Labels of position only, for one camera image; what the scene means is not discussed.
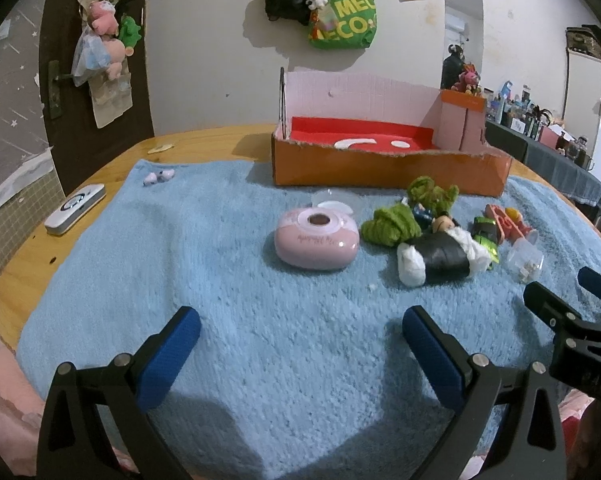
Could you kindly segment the pink plastic clip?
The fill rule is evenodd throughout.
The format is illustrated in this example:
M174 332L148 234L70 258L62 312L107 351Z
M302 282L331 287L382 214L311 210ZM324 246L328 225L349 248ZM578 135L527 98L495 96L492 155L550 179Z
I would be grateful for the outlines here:
M519 228L509 220L505 214L505 208L501 206L488 204L485 207L486 217L493 219L498 224L499 245L502 245L506 240L515 243L519 238L525 238L531 244L537 244L539 233L532 226L529 226L525 221L524 225Z

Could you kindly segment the green toy car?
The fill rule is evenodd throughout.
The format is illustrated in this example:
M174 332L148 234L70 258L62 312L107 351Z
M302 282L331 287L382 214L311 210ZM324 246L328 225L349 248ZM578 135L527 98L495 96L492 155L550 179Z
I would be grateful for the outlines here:
M475 217L471 226L471 236L479 245L483 246L491 258L492 263L499 263L499 231L498 224L488 217Z

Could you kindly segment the black white cloth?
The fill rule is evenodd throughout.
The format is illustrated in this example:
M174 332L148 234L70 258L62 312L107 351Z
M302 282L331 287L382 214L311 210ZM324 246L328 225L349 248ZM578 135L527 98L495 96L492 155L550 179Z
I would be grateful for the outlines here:
M397 260L400 281L410 288L474 278L493 263L489 250L460 226L400 244Z

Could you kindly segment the green haired doll figure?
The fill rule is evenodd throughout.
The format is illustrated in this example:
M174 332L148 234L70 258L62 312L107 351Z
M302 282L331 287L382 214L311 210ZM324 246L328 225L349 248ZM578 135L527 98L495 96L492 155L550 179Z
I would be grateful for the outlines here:
M416 178L407 187L407 203L423 231L428 230L437 218L449 216L459 195L460 188L457 185L443 188L427 176Z

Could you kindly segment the green fuzzy ball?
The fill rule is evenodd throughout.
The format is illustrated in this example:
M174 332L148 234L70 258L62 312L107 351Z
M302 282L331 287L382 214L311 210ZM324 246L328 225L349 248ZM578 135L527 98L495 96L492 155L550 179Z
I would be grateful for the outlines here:
M373 218L360 226L360 236L366 243L384 247L396 247L422 234L412 210L403 203L376 209Z

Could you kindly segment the pink round case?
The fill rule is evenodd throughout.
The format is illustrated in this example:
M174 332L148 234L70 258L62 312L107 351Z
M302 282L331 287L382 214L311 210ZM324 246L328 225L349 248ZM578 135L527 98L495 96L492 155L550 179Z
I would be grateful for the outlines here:
M287 211L274 231L276 255L290 266L305 270L346 268L357 257L359 245L355 220L329 208Z

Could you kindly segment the clear round lid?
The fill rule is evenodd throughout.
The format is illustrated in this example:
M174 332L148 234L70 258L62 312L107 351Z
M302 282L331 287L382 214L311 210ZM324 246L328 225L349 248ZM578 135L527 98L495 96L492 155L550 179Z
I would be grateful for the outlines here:
M311 206L331 209L355 217L362 210L362 198L342 188L323 188L312 194Z

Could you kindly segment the blonde girl figurine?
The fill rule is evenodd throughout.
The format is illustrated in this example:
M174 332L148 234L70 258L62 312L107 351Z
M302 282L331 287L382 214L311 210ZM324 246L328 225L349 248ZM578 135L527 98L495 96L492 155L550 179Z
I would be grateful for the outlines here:
M509 220L511 220L515 224L515 226L521 228L524 225L523 215L518 209L513 207L506 207L505 214L509 217Z

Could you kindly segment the dark cloth side table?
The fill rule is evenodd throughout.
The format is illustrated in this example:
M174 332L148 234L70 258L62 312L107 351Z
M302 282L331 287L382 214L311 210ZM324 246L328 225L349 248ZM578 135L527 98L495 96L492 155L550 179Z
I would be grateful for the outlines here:
M490 120L486 121L486 140L539 174L566 197L601 209L601 182L558 151Z

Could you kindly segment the white wardrobe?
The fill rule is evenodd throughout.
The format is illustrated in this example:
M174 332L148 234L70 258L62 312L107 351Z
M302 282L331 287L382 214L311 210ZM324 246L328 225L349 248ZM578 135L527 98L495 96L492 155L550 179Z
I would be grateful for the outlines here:
M601 181L601 29L566 29L567 80L563 121L587 157L585 169Z

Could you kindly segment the white remote device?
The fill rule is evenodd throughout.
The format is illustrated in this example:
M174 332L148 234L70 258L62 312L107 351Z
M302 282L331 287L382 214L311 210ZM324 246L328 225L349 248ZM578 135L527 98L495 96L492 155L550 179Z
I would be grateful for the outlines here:
M62 236L71 229L87 212L98 204L106 195L102 183L89 184L80 188L64 203L56 208L43 222L46 232L54 236Z

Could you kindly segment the blue fluffy towel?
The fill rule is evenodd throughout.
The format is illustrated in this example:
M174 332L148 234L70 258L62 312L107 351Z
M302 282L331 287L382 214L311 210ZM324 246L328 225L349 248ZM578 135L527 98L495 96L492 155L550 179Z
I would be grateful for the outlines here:
M134 352L179 308L201 338L152 421L184 467L215 479L405 479L450 413L401 334L419 304L500 366L549 362L552 332L503 266L415 289L391 250L363 246L335 273L276 255L273 233L310 192L266 164L182 165L146 185L137 162L55 272L16 358L40 394L56 368Z

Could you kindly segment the small lilac earbuds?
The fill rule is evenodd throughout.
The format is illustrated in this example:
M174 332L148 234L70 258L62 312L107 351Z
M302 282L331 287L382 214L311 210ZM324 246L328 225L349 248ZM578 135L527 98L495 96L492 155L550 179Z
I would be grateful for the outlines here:
M151 186L151 185L155 185L157 183L168 182L174 177L175 173L176 173L176 170L170 169L170 168L158 170L158 171L152 171L149 174L147 174L146 177L143 179L143 185Z

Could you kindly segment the orange cardboard box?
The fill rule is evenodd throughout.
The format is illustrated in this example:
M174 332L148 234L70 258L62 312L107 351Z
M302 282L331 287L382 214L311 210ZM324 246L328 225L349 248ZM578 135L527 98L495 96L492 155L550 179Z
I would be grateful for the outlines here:
M281 70L271 157L279 186L407 188L426 176L490 197L512 166L487 142L478 96L316 70Z

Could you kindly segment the wall mirror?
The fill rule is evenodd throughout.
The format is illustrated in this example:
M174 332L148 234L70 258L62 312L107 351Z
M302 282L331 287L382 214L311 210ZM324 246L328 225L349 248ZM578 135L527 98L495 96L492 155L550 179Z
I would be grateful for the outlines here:
M483 0L443 0L445 42L443 43L440 88L450 89L466 64L477 74L483 69Z

